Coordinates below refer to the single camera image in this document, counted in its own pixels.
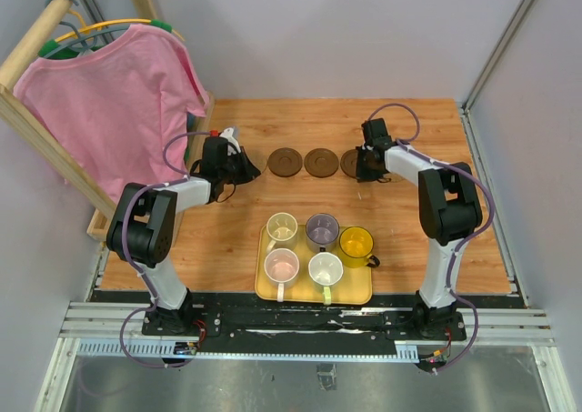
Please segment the brown coaster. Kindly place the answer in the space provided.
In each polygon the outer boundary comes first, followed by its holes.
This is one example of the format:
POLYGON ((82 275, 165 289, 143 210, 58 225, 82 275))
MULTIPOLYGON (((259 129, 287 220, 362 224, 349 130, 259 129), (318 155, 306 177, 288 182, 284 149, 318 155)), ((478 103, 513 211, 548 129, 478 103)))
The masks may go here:
POLYGON ((301 170, 303 158, 295 149, 282 147, 271 153, 267 166, 275 176, 290 177, 301 170))
POLYGON ((311 176, 327 178, 339 168, 339 159, 333 151, 327 148, 315 148, 305 156, 304 167, 311 176))
POLYGON ((340 167, 344 174, 351 178, 356 178, 356 165, 357 165, 357 150, 350 149, 345 151, 340 160, 340 167))

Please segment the brown coaster bottom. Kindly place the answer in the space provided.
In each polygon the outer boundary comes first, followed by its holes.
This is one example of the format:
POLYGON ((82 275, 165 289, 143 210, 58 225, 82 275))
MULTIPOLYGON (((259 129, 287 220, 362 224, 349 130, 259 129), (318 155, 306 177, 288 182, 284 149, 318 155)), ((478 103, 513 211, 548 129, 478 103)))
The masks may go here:
POLYGON ((305 156, 304 167, 311 176, 327 178, 339 168, 339 159, 333 151, 327 148, 315 148, 305 156))

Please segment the brown coaster top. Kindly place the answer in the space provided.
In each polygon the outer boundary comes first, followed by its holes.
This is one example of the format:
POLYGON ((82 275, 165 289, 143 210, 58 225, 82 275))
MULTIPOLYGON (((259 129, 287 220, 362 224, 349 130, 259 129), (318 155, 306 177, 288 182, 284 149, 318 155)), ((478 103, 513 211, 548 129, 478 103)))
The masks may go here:
POLYGON ((301 170, 303 158, 295 149, 282 147, 271 153, 267 166, 275 176, 290 177, 301 170))

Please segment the yellow transparent mug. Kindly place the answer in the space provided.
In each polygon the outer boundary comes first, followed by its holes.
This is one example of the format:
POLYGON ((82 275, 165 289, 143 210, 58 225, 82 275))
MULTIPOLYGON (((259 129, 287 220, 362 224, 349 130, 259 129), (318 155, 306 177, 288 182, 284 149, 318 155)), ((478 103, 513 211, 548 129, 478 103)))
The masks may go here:
POLYGON ((344 267, 376 268, 380 260, 374 255, 374 238, 361 226, 351 226, 344 229, 338 241, 340 257, 344 267))

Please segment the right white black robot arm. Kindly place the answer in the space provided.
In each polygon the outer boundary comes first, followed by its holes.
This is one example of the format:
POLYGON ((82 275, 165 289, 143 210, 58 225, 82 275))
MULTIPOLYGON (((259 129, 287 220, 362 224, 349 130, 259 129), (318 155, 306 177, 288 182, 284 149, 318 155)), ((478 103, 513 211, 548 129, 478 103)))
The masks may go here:
POLYGON ((443 339, 448 333, 454 341, 464 340, 456 285, 467 240, 483 219, 477 180, 466 163, 446 164, 392 139, 382 118, 366 120, 362 131, 356 180, 377 181, 395 174, 416 186, 419 222, 428 238, 424 280, 411 319, 401 329, 424 339, 443 339))

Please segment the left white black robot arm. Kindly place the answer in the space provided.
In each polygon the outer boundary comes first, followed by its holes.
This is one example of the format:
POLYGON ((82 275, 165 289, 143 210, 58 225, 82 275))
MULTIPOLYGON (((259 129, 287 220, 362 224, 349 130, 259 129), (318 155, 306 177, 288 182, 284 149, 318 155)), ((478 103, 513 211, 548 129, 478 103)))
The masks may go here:
POLYGON ((211 131, 202 157, 189 173, 153 185, 129 183, 118 201, 106 245, 143 280, 151 299, 147 318, 164 333, 186 334, 195 326, 192 294, 178 278, 169 252, 176 215, 215 203, 226 185, 239 186, 261 175, 239 144, 237 131, 211 131))

